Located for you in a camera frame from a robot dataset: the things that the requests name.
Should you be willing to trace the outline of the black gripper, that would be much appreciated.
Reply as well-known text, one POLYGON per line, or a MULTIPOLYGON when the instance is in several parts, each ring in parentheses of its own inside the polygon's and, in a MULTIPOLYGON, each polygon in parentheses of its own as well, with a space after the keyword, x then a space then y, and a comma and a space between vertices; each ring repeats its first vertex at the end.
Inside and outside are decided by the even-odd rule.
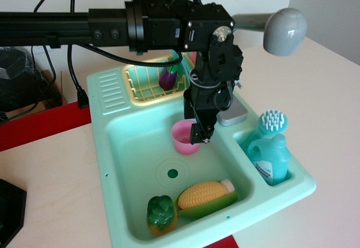
POLYGON ((184 92, 184 118, 196 120, 191 125, 191 144, 209 143, 216 122, 230 126, 241 121, 241 102, 233 96, 233 80, 214 79, 208 61, 196 61, 189 80, 184 92))

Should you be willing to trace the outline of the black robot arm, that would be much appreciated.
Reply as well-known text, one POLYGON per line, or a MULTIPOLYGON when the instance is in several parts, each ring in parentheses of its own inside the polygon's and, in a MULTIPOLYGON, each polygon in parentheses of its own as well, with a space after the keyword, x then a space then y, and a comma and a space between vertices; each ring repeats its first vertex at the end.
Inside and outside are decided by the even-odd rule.
POLYGON ((99 52, 127 46, 130 51, 172 49, 196 52, 184 93, 184 116, 196 119, 191 143, 207 143, 217 113, 229 108, 241 73, 242 52, 233 43, 234 19, 219 4, 200 0, 131 0, 122 9, 87 13, 3 12, 1 45, 78 45, 99 52))

